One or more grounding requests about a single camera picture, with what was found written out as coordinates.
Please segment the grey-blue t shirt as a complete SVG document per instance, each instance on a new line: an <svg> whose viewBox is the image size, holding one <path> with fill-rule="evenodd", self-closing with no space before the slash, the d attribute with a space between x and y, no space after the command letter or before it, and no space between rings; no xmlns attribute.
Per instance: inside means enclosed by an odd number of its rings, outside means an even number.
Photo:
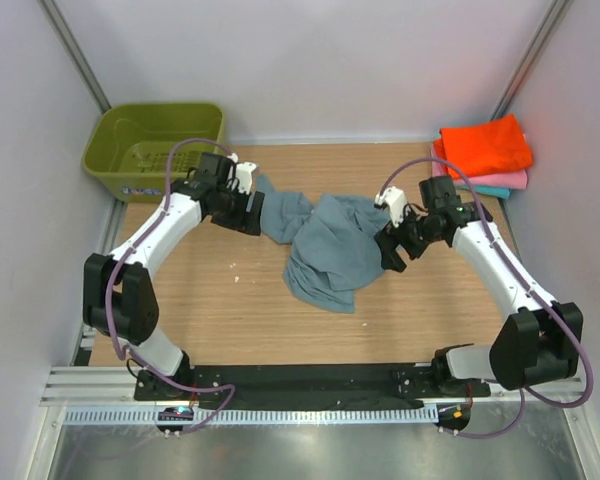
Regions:
<svg viewBox="0 0 600 480"><path fill-rule="evenodd" d="M313 203L301 192L277 190L266 175L257 191L264 195L261 231L291 247L283 272L291 294L322 310L353 314L356 291L384 273L374 236L388 215L359 195L325 193Z"/></svg>

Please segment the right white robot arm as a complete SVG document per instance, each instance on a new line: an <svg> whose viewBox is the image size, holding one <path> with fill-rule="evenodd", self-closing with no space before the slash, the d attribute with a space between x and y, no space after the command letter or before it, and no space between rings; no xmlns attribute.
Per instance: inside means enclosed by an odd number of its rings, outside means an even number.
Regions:
<svg viewBox="0 0 600 480"><path fill-rule="evenodd" d="M375 207L390 220L375 235L385 270L406 268L400 252L420 258L433 243L444 242L477 273L494 300L503 325L493 343L460 345L436 352L432 387L452 396L467 380L494 380L517 390L574 376L583 315L574 303L560 303L526 271L502 240L485 208L465 202L448 176L419 185L425 208L418 213L405 193L389 186L378 193Z"/></svg>

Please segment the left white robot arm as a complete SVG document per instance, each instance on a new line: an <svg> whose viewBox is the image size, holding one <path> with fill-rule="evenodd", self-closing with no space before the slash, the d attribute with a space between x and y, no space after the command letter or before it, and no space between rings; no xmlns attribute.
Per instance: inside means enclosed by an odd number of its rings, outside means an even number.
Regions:
<svg viewBox="0 0 600 480"><path fill-rule="evenodd" d="M116 355L157 377L169 399L192 387L188 355L160 329L153 278L174 248L205 219L246 235L260 234L264 195L253 188L258 165L237 155L204 153L185 178L169 183L156 210L123 244L84 264L84 323L110 338Z"/></svg>

